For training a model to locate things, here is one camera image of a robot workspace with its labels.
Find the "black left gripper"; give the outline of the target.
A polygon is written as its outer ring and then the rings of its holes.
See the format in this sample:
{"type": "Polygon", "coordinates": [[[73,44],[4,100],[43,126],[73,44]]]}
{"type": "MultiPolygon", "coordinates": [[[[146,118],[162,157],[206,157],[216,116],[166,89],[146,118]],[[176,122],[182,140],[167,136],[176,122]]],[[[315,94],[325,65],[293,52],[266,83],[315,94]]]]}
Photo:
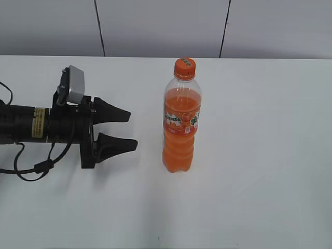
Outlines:
{"type": "Polygon", "coordinates": [[[59,156],[52,159],[52,163],[59,162],[73,144],[79,145],[83,169],[93,169],[96,163],[137,149],[137,140],[99,133],[96,141],[96,156],[93,150],[92,119],[94,124],[128,122],[131,116],[129,111],[112,106],[101,98],[95,97],[93,117],[91,96],[84,95],[78,105],[60,106],[57,104],[57,100],[59,100],[59,94],[55,93],[48,118],[48,142],[51,144],[64,143],[66,147],[59,156]]]}

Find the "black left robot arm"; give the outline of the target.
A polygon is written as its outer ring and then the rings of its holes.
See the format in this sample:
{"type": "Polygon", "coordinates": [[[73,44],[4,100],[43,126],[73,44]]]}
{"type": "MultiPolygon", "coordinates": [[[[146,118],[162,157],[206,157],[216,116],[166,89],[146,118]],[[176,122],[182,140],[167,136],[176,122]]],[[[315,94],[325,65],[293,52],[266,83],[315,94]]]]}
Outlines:
{"type": "Polygon", "coordinates": [[[1,144],[78,144],[83,169],[93,169],[97,163],[136,150],[138,142],[133,139],[103,133],[94,139],[94,125],[128,122],[130,112],[87,95],[77,105],[60,106],[57,99],[58,94],[54,94],[52,108],[1,105],[1,144]]]}

